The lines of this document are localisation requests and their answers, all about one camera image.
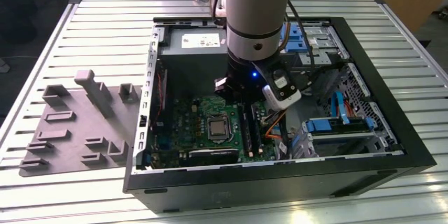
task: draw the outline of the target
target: metal table surface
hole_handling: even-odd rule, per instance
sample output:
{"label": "metal table surface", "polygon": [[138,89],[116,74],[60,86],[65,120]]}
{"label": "metal table surface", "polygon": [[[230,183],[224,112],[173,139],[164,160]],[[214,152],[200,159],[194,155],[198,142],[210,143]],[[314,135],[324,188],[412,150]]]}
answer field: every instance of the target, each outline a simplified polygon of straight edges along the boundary
{"label": "metal table surface", "polygon": [[209,16],[208,6],[192,0],[82,0],[64,11],[0,129],[0,221],[446,223],[445,73],[385,5],[373,0],[293,0],[293,4],[302,16],[345,17],[437,166],[356,197],[161,215],[121,192],[124,168],[21,178],[17,165],[44,110],[44,87],[61,83],[74,88],[78,69],[92,69],[96,81],[108,86],[141,85],[152,18]]}

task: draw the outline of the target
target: green circuit board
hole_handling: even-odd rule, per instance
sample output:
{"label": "green circuit board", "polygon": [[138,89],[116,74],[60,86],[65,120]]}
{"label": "green circuit board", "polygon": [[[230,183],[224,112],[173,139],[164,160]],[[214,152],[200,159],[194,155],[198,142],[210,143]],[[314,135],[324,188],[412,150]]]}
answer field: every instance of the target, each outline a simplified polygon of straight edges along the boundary
{"label": "green circuit board", "polygon": [[[254,104],[257,118],[265,116],[265,108],[261,102]],[[216,143],[209,140],[206,119],[210,116],[226,118],[229,138]],[[200,148],[233,148],[238,150],[238,163],[269,161],[274,159],[273,145],[264,144],[262,153],[249,157],[244,151],[244,143],[240,129],[240,116],[236,105],[225,105],[222,98],[216,96],[197,97],[190,100],[176,100],[173,104],[173,126],[168,134],[157,138],[158,145],[165,149],[165,159],[176,159],[173,152]],[[174,161],[168,162],[165,168],[176,167]]]}

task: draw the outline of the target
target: silver metal band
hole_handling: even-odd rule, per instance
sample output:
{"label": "silver metal band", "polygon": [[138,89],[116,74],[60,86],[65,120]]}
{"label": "silver metal band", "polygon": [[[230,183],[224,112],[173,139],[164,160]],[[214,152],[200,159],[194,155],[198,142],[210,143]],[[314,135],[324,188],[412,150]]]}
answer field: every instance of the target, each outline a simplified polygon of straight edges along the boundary
{"label": "silver metal band", "polygon": [[281,31],[264,39],[249,39],[226,29],[226,46],[234,56],[244,60],[256,61],[272,56],[278,48]]}

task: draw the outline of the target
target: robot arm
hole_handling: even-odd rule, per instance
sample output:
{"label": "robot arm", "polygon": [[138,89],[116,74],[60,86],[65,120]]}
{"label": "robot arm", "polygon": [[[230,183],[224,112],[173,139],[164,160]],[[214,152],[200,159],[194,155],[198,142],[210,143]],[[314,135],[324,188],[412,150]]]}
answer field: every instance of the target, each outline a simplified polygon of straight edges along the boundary
{"label": "robot arm", "polygon": [[278,55],[288,0],[226,0],[226,77],[214,92],[228,101],[266,99],[273,110],[301,97]]}

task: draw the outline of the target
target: motherboard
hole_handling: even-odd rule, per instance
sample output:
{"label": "motherboard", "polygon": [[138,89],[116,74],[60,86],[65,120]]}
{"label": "motherboard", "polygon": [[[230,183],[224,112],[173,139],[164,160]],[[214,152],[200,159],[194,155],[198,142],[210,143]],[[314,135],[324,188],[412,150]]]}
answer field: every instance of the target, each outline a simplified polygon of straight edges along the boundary
{"label": "motherboard", "polygon": [[226,105],[220,97],[174,100],[172,111],[172,130],[156,135],[157,151],[152,153],[156,168],[274,160],[273,141],[262,133],[266,110],[261,102],[252,105],[257,138],[250,138],[244,129],[238,105]]}

